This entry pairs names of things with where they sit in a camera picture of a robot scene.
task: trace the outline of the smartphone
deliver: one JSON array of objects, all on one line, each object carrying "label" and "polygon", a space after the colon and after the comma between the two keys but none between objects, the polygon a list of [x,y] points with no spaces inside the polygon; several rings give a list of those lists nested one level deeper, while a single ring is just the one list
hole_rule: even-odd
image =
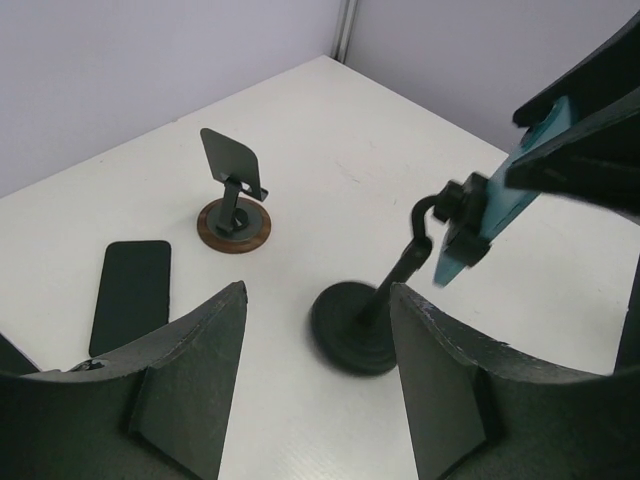
[{"label": "smartphone", "polygon": [[163,240],[107,247],[89,355],[97,357],[169,321],[171,245]]}]

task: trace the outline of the brown round base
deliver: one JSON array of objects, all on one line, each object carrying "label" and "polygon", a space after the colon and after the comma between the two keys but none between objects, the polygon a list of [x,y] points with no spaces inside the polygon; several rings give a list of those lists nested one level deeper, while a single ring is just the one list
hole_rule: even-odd
[{"label": "brown round base", "polygon": [[222,253],[247,253],[255,250],[267,241],[267,238],[269,238],[271,234],[271,217],[269,217],[267,211],[259,203],[249,200],[248,198],[243,198],[241,201],[250,203],[260,212],[260,216],[262,217],[262,228],[260,231],[255,236],[241,242],[225,240],[212,232],[207,225],[207,216],[211,209],[222,203],[222,199],[219,198],[204,207],[200,215],[198,215],[198,235],[205,244]]}]

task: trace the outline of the wall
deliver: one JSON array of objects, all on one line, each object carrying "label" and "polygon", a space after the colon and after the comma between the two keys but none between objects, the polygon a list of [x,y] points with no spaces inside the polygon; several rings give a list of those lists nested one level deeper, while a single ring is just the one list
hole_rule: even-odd
[{"label": "wall", "polygon": [[515,109],[595,50],[639,0],[361,0],[347,65],[509,150]]},{"label": "wall", "polygon": [[0,197],[331,49],[340,0],[0,3]]}]

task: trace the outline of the white surface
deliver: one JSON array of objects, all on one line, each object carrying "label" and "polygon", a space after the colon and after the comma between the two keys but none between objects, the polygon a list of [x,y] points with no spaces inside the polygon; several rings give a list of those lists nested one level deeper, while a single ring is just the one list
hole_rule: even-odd
[{"label": "white surface", "polygon": [[339,7],[0,2],[0,197],[328,54]]},{"label": "white surface", "polygon": [[366,0],[347,65],[502,149],[511,115],[613,35],[638,0]]},{"label": "white surface", "polygon": [[[269,241],[243,256],[198,238],[222,193],[199,129],[260,159]],[[330,284],[379,282],[409,240],[413,203],[505,157],[327,58],[222,100],[0,200],[0,328],[43,369],[87,346],[105,247],[173,246],[171,318],[233,280],[249,316],[220,478],[415,479],[398,372],[355,379],[318,361],[309,308]],[[430,221],[439,245],[443,229]],[[447,289],[435,259],[411,285],[441,308],[544,359],[611,370],[638,255],[623,218],[541,198]]]}]

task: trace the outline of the table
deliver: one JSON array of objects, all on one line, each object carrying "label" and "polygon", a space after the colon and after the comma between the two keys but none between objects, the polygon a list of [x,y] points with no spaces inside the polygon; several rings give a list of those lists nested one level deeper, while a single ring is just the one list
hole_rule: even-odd
[{"label": "table", "polygon": [[[222,195],[199,130],[258,155],[273,230],[241,256],[206,247],[195,221]],[[171,319],[234,280],[249,313],[220,479],[417,478],[397,369],[334,371],[308,313],[332,283],[378,283],[409,240],[419,198],[506,154],[329,58],[187,115],[0,200],[0,329],[41,369],[87,348],[105,247],[173,246]],[[444,229],[429,219],[439,247]],[[435,258],[410,285],[461,321],[566,366],[613,369],[640,229],[601,209],[539,198],[483,262],[446,289]]]}]

